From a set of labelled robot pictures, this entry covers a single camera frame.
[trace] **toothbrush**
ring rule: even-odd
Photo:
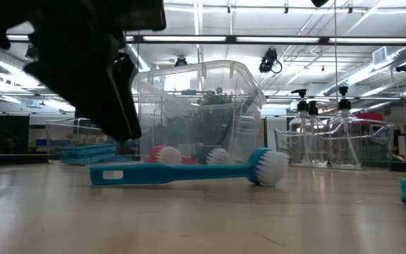
[[[243,165],[173,166],[169,164],[132,164],[90,167],[94,185],[161,184],[179,180],[247,177],[255,184],[275,186],[288,170],[288,156],[267,148],[256,149]],[[119,179],[105,179],[105,171],[122,171]]]
[[[208,154],[206,164],[208,165],[229,165],[234,164],[230,154],[223,148],[214,148]]]
[[[153,147],[149,153],[148,163],[181,164],[181,152],[170,146]]]

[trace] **spray bottle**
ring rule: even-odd
[[[317,108],[317,101],[311,101],[308,103],[308,114],[312,120],[311,132],[309,137],[308,148],[310,151],[310,160],[312,164],[317,167],[326,167],[328,164],[328,142],[326,135],[326,124],[317,117],[319,115],[319,109]]]
[[[300,102],[297,105],[298,115],[289,123],[291,132],[290,149],[292,152],[291,164],[294,166],[309,166],[311,164],[309,156],[309,135],[313,120],[308,116],[308,103],[305,101],[306,89],[292,91],[298,93]]]
[[[343,96],[338,103],[338,115],[329,122],[331,132],[331,164],[335,168],[360,169],[361,158],[361,121],[350,113],[352,103],[346,99],[348,87],[340,87]]]

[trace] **ceiling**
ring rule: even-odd
[[[350,2],[354,11],[346,13]],[[164,31],[129,33],[406,37],[406,0],[337,0],[336,25],[334,0],[330,0],[317,13],[310,0],[164,0],[164,4],[167,20],[167,28]],[[230,13],[227,12],[228,5],[232,8]],[[289,11],[284,14],[286,5]],[[8,34],[26,35],[30,32],[32,27],[28,23],[23,23],[10,29]],[[13,43],[9,54],[21,61],[27,61],[25,58],[27,47],[28,43]],[[342,76],[369,61],[372,52],[380,48],[380,46],[287,47],[272,44],[205,44],[199,47],[200,50],[195,44],[140,44],[134,45],[133,48],[139,51],[144,61],[157,64],[159,68],[171,67],[171,59],[175,60],[177,56],[185,56],[191,64],[197,63],[199,52],[204,61],[222,59],[239,61],[249,68],[266,95],[278,95],[286,93],[284,91],[333,82],[336,78],[336,66],[338,76]],[[276,48],[279,56],[283,53],[280,58],[283,71],[278,75],[260,75],[258,71],[261,57],[269,47]],[[369,85],[374,88],[382,85],[384,79],[366,79],[357,85]]]

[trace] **toothbrush head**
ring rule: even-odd
[[[258,148],[250,156],[251,165],[248,180],[255,184],[275,186],[288,170],[289,157],[281,152]]]
[[[230,165],[234,164],[230,154],[223,148],[214,148],[207,157],[208,165]]]
[[[179,165],[181,164],[181,152],[174,147],[162,147],[155,154],[155,161],[158,163]]]

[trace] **plastic storage container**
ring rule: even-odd
[[[139,73],[140,154],[175,147],[183,161],[205,164],[214,148],[244,163],[259,146],[260,111],[266,98],[243,64],[207,63]]]

